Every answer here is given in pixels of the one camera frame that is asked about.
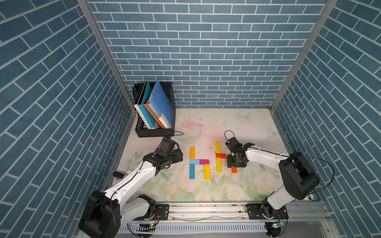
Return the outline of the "orange-yellow long block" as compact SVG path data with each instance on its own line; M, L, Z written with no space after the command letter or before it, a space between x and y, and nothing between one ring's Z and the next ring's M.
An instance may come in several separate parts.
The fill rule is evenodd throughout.
M190 160L195 159L195 147L190 148Z

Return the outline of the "red block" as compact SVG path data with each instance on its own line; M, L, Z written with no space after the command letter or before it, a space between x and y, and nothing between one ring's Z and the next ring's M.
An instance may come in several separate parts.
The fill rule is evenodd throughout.
M220 159L226 159L226 154L222 154L222 153L216 153L216 158L220 158Z

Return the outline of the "magenta block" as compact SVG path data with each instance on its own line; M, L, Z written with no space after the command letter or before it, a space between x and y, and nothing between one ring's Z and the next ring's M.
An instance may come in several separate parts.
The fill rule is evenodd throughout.
M209 160L206 160L206 159L200 159L200 160L199 160L199 164L200 164L200 165L208 165L208 164L209 164Z

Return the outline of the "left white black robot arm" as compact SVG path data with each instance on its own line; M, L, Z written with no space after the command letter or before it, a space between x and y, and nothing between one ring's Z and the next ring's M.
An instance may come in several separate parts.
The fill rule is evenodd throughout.
M94 191L88 198L78 227L91 238L113 238L122 223L136 218L150 219L156 201L142 194L128 200L147 181L171 164L181 162L183 154L177 142L163 137L157 149L144 156L142 162L119 183L105 191Z

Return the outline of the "light blue block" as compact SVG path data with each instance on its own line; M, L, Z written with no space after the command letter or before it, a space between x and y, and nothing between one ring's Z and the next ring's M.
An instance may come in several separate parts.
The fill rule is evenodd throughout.
M190 160L190 164L200 165L200 160L198 160L198 159Z

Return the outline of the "yellow long block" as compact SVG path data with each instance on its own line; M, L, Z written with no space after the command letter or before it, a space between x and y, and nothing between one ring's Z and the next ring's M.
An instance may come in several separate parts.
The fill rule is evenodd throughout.
M205 180L210 180L210 164L204 164L204 175L205 175Z

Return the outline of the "teal long block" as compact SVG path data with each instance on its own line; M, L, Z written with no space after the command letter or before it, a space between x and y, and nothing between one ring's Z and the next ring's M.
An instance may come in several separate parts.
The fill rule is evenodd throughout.
M189 179L195 179L195 164L190 164Z

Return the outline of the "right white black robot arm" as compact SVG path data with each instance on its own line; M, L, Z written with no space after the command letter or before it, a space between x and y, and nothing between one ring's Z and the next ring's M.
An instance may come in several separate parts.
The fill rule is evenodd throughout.
M320 184L320 179L310 163L300 152L288 155L256 148L253 143L241 144L235 137L225 143L230 151L227 156L229 168L244 168L249 162L256 162L280 172L283 185L264 199L260 211L267 219L286 219L285 206L294 200L303 200Z

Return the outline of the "lime yellow block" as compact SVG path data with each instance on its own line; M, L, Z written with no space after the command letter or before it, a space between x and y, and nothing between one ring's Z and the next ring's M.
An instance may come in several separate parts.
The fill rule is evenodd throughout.
M216 171L221 173L222 172L222 159L216 158Z

